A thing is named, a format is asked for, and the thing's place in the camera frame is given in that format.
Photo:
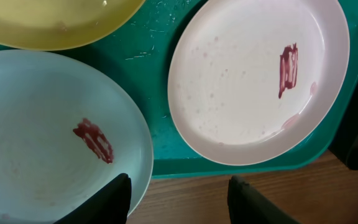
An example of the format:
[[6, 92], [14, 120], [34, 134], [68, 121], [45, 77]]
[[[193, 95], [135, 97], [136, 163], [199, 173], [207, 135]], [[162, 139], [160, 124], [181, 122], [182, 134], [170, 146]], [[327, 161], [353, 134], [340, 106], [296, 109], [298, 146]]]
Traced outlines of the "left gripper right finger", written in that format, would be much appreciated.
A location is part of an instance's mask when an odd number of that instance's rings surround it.
[[238, 175], [229, 180], [227, 205], [231, 224], [299, 224]]

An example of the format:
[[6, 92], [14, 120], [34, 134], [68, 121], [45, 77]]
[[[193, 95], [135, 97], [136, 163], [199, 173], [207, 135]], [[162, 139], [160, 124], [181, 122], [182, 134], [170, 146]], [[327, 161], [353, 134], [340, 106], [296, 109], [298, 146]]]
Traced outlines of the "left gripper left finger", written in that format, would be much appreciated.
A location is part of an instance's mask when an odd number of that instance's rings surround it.
[[121, 173], [55, 224], [126, 224], [131, 195], [131, 178]]

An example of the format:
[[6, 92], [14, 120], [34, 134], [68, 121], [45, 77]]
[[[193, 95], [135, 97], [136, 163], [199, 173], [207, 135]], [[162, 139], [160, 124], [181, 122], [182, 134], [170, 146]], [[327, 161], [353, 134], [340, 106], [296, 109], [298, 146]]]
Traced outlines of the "white plate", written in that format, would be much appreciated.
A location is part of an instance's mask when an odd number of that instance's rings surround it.
[[230, 166], [273, 159], [335, 102], [350, 38], [337, 0], [211, 0], [173, 53], [168, 104], [192, 150]]

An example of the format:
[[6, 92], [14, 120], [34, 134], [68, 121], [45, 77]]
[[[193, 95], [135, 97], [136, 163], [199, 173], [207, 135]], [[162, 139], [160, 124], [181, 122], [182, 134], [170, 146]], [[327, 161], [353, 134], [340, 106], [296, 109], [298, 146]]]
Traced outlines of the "yellow-green plate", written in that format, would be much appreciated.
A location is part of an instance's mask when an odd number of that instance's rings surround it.
[[66, 50], [111, 34], [145, 0], [0, 0], [0, 45]]

